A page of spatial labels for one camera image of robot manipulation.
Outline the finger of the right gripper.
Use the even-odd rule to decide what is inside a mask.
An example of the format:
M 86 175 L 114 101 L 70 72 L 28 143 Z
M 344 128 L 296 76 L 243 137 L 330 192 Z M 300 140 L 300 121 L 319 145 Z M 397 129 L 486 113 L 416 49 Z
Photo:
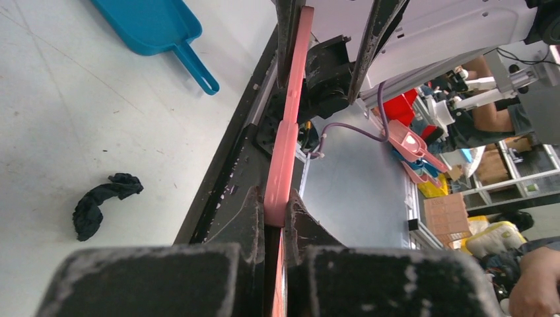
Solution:
M 285 88 L 293 61 L 300 13 L 305 0 L 274 1 L 277 14 L 277 84 Z
M 375 58 L 390 39 L 409 4 L 409 0 L 373 1 L 354 64 L 347 100 L 354 103 Z

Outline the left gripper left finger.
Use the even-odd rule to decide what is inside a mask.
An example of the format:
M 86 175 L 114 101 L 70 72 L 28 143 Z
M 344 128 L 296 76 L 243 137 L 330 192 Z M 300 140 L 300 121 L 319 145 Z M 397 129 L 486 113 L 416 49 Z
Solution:
M 97 248 L 68 256 L 38 316 L 261 316 L 262 193 L 203 244 Z

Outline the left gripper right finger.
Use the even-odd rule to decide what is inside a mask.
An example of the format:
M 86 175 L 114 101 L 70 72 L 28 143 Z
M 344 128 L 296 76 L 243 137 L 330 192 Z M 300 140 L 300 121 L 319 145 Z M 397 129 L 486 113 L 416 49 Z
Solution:
M 284 229 L 288 316 L 501 316 L 479 264 L 448 250 L 350 248 L 292 191 Z

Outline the pink hand brush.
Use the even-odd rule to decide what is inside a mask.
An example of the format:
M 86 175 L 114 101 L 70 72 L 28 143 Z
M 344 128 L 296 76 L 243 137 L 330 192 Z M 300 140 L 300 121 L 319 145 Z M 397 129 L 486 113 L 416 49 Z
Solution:
M 264 316 L 285 316 L 287 312 L 283 227 L 285 226 L 287 205 L 291 192 L 298 137 L 298 109 L 314 9 L 303 5 L 297 15 L 298 20 L 293 27 L 295 42 L 292 45 L 293 53 L 287 81 L 285 109 L 283 118 L 279 122 L 263 200 L 265 233 Z

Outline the blue plastic dustpan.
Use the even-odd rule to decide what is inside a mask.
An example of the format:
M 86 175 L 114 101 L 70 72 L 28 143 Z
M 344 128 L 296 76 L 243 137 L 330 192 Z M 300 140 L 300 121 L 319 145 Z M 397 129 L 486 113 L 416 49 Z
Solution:
M 219 92 L 218 81 L 191 47 L 203 28 L 184 1 L 94 0 L 92 4 L 131 51 L 144 56 L 172 52 L 206 94 Z

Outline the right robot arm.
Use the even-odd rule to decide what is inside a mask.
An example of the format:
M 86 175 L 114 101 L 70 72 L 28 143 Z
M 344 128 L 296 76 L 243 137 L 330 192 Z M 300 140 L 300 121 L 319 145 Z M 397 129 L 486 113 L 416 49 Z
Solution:
M 299 120 L 328 118 L 384 83 L 395 97 L 457 63 L 511 44 L 559 43 L 558 1 L 310 1 Z

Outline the person's hand in background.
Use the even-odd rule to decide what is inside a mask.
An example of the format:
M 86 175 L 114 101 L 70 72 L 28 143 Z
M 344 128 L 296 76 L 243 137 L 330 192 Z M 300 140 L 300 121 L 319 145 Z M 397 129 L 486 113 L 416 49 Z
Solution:
M 559 251 L 546 246 L 525 254 L 521 275 L 509 297 L 511 316 L 559 314 Z

